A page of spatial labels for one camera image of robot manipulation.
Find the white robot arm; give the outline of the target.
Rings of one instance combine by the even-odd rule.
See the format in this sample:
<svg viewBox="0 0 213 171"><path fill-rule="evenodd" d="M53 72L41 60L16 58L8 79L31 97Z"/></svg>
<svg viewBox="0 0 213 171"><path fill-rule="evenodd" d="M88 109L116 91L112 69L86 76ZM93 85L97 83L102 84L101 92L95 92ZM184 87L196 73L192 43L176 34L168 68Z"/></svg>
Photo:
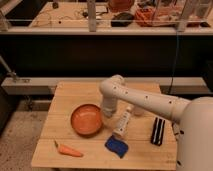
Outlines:
<svg viewBox="0 0 213 171"><path fill-rule="evenodd" d="M102 81L99 90L108 118L123 100L179 125L176 171L213 171L213 97L187 100L128 88L120 75Z"/></svg>

